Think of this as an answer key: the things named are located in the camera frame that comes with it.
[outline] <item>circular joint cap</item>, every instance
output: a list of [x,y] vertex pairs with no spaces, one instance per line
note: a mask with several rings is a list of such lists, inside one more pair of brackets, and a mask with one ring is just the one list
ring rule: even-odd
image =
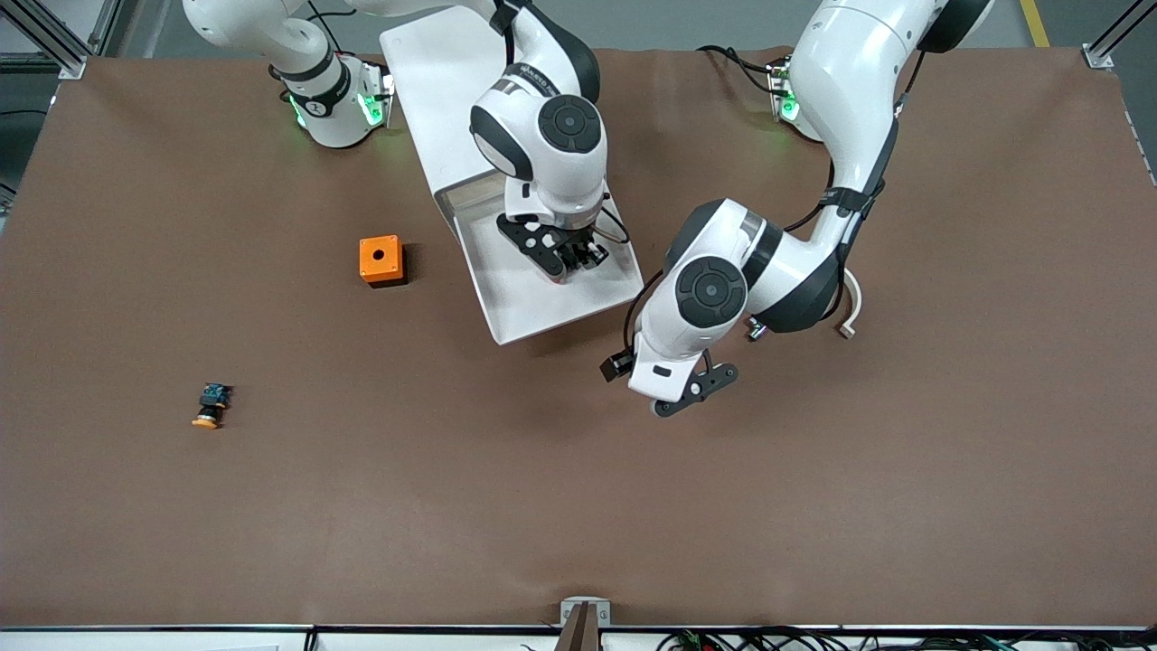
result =
[[538,111],[543,138],[562,151],[585,154],[603,138],[602,120],[595,104],[578,95],[551,97]]
[[695,328],[714,328],[735,318],[747,298],[743,274],[730,261],[701,257],[683,267],[676,283],[679,313]]

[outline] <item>small electronic component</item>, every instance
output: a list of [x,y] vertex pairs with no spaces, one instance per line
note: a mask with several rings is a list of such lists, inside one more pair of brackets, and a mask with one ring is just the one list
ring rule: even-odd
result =
[[410,281],[405,258],[405,247],[397,235],[367,237],[359,246],[361,278],[375,289],[405,284]]
[[216,430],[221,427],[221,417],[224,410],[229,409],[229,401],[233,400],[233,387],[226,385],[205,385],[201,392],[201,410],[193,419],[193,426],[206,430]]

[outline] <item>green led light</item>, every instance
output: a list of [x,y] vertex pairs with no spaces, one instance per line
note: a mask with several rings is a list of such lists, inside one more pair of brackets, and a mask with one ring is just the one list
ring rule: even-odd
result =
[[297,124],[302,128],[308,128],[305,126],[305,118],[301,116],[301,109],[297,108],[297,102],[293,98],[293,95],[289,96],[289,105],[293,106],[293,112],[297,113]]
[[795,119],[799,114],[799,103],[795,101],[795,95],[788,95],[783,98],[783,105],[780,108],[780,114],[783,119]]
[[361,93],[358,94],[358,105],[362,108],[362,112],[366,113],[366,121],[370,126],[377,126],[382,124],[382,103],[375,99],[373,96],[367,97]]

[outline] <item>table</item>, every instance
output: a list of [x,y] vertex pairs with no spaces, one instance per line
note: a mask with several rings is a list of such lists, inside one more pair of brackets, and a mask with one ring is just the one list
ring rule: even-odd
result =
[[[738,69],[598,56],[644,274],[701,202],[819,195]],[[860,334],[736,331],[672,420],[598,375],[621,310],[494,346],[395,126],[314,146],[260,61],[62,84],[0,237],[0,624],[1151,622],[1157,193],[1078,51],[930,57]]]

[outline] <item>black strap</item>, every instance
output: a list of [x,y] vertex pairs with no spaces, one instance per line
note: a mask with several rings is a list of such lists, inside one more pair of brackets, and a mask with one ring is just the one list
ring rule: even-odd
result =
[[325,69],[330,67],[330,61],[332,61],[332,60],[333,60],[333,49],[330,47],[329,45],[326,45],[325,46],[325,56],[322,57],[322,60],[318,61],[318,64],[316,66],[309,68],[308,71],[305,71],[305,72],[281,72],[281,71],[277,69],[275,67],[273,67],[271,65],[270,66],[270,74],[273,75],[273,73],[277,73],[277,75],[275,75],[277,79],[281,80],[281,81],[309,81],[311,79],[320,76],[322,73],[325,72]]
[[341,75],[338,77],[338,82],[333,84],[333,88],[312,97],[299,95],[297,93],[289,94],[299,108],[314,117],[330,117],[333,113],[333,106],[338,105],[338,102],[346,96],[352,81],[349,68],[341,61],[338,61],[338,65],[341,66]]
[[491,29],[499,34],[506,34],[510,29],[510,23],[523,7],[530,5],[530,0],[494,0],[494,15],[491,16]]
[[747,282],[749,289],[754,287],[756,280],[759,280],[759,276],[764,274],[764,269],[772,261],[775,250],[780,247],[782,238],[783,230],[779,225],[769,221],[767,225],[764,225],[764,231],[759,235],[756,249],[751,251],[751,257],[743,264],[743,279]]
[[839,206],[849,212],[858,212],[864,216],[868,216],[868,210],[871,209],[871,205],[876,202],[876,197],[884,191],[884,179],[880,178],[879,183],[871,194],[865,194],[852,187],[828,187],[824,190],[824,194],[819,198],[819,205],[821,206]]

